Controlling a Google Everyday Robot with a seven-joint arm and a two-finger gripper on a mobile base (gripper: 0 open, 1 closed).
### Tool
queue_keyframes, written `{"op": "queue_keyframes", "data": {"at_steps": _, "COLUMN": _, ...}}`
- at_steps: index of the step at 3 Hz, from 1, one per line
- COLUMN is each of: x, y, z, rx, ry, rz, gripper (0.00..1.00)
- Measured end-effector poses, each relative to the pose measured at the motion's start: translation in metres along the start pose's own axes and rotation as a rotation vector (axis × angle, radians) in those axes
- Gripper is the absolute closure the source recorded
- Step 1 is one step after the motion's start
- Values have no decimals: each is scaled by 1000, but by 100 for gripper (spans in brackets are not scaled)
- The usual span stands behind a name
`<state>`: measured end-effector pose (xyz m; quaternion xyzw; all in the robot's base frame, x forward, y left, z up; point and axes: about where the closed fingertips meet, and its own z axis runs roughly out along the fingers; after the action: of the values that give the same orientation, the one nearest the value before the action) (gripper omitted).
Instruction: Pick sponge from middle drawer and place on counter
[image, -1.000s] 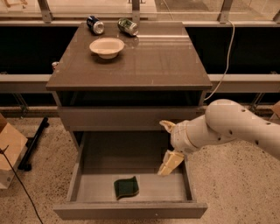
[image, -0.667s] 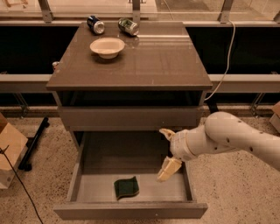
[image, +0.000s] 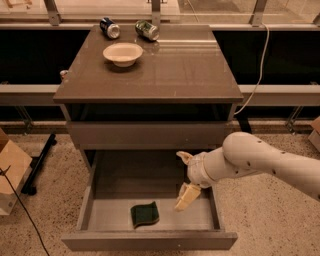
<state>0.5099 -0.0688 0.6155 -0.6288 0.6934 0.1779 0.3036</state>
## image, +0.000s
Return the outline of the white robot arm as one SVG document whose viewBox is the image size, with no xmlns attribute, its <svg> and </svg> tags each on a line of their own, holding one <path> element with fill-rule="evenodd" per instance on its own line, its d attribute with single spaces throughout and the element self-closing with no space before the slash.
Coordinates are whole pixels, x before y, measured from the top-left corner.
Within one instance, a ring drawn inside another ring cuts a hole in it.
<svg viewBox="0 0 320 256">
<path fill-rule="evenodd" d="M 315 200 L 320 198 L 320 161 L 281 151 L 260 138 L 246 133 L 229 134 L 220 148 L 192 155 L 178 151 L 187 166 L 190 183 L 184 183 L 175 205 L 184 211 L 202 189 L 221 179 L 267 173 L 291 185 Z"/>
</svg>

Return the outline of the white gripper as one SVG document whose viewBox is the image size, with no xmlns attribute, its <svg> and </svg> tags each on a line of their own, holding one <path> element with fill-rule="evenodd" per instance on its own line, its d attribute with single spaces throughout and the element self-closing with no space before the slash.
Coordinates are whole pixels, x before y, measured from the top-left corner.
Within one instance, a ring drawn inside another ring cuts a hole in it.
<svg viewBox="0 0 320 256">
<path fill-rule="evenodd" d="M 190 184 L 183 183 L 180 188 L 174 207 L 177 212 L 180 212 L 188 208 L 200 196 L 201 188 L 211 187 L 213 179 L 208 174 L 205 165 L 208 153 L 202 152 L 192 155 L 185 151 L 178 151 L 176 155 L 187 165 L 187 177 L 191 181 Z"/>
</svg>

